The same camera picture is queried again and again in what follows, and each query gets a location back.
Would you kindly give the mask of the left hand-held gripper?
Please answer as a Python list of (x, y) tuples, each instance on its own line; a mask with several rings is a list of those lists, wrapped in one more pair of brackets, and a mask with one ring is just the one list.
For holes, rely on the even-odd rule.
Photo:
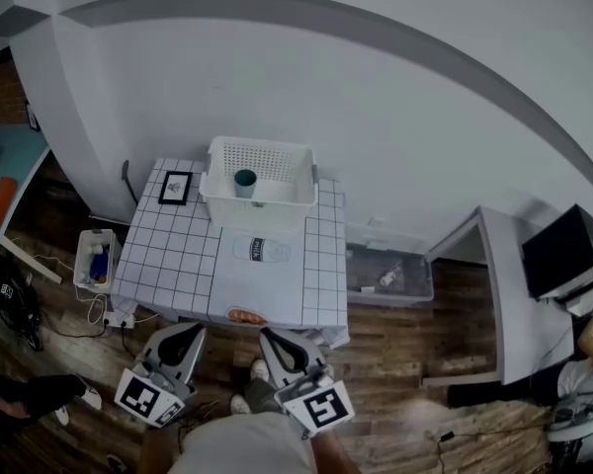
[(205, 340), (206, 328), (200, 323), (177, 323), (156, 331), (144, 355), (160, 364), (179, 364), (177, 378), (141, 357), (132, 369), (124, 370), (115, 403), (151, 427), (170, 424), (196, 394), (183, 381), (191, 379)]

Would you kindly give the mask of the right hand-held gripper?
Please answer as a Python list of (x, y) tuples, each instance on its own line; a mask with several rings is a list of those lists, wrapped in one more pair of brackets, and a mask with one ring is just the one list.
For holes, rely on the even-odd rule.
[[(298, 332), (264, 327), (259, 343), (270, 375), (281, 388), (274, 399), (301, 428), (302, 438), (331, 432), (355, 417), (344, 382), (334, 378), (329, 364), (324, 365), (315, 342)], [(315, 365), (321, 367), (297, 380), (298, 371)]]

